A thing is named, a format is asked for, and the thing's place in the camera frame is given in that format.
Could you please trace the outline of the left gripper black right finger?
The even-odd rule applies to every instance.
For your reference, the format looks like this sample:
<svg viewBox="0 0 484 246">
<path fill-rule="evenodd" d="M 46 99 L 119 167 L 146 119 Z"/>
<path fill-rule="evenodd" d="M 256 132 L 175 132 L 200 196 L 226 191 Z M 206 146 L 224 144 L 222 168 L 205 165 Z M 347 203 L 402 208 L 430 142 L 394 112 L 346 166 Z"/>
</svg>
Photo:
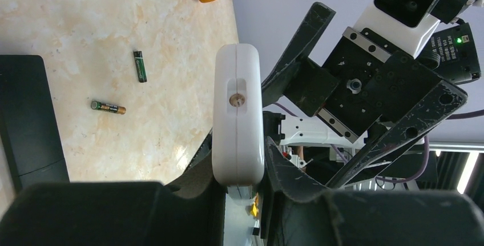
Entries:
<svg viewBox="0 0 484 246">
<path fill-rule="evenodd" d="M 483 212 L 449 191 L 330 189 L 264 140 L 268 245 L 482 245 Z"/>
</svg>

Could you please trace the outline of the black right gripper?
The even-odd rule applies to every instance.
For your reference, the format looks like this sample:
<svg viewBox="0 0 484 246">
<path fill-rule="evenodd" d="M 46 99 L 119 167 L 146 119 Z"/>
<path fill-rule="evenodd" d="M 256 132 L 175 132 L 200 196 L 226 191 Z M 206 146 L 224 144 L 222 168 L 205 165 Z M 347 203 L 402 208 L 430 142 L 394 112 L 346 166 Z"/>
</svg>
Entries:
<svg viewBox="0 0 484 246">
<path fill-rule="evenodd" d="M 369 31 L 346 28 L 322 66 L 308 56 L 336 15 L 314 2 L 261 84 L 264 107 L 285 95 L 353 143 L 379 119 L 396 123 L 365 145 L 327 183 L 340 188 L 368 165 L 411 147 L 461 108 L 468 94 Z"/>
</svg>

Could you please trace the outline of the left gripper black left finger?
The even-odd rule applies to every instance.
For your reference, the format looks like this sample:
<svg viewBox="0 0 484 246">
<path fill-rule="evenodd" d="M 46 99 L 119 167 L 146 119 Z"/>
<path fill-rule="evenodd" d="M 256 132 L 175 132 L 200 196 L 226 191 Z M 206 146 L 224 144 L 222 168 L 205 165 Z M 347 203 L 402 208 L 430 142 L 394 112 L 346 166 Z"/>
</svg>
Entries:
<svg viewBox="0 0 484 246">
<path fill-rule="evenodd" d="M 159 182 L 39 183 L 1 219 L 2 245 L 222 245 L 225 192 L 212 136 L 181 176 Z"/>
</svg>

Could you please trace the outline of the white remote control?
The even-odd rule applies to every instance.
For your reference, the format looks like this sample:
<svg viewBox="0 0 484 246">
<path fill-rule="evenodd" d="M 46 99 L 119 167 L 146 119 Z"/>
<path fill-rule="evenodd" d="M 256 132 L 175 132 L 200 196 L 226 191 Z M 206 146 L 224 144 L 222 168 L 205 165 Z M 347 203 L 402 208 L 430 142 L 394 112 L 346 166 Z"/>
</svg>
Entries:
<svg viewBox="0 0 484 246">
<path fill-rule="evenodd" d="M 225 45 L 215 60 L 212 169 L 231 198 L 252 200 L 264 176 L 263 112 L 258 50 Z"/>
</svg>

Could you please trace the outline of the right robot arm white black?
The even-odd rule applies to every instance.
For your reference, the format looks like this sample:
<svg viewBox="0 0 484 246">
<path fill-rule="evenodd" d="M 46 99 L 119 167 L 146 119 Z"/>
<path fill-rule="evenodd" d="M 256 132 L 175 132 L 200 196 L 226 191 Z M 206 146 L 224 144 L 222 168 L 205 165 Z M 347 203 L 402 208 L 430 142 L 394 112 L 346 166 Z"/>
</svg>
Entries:
<svg viewBox="0 0 484 246">
<path fill-rule="evenodd" d="M 452 27 L 431 31 L 423 50 L 404 50 L 404 37 L 390 27 L 384 36 L 375 18 L 344 30 L 322 65 L 310 53 L 335 16 L 321 2 L 308 10 L 276 66 L 262 83 L 262 103 L 285 96 L 350 143 L 364 140 L 354 157 L 328 181 L 338 188 L 359 178 L 374 162 L 396 159 L 467 101 L 461 84 L 480 78 L 470 25 L 458 18 L 473 0 L 376 0 L 405 29 L 423 14 Z"/>
</svg>

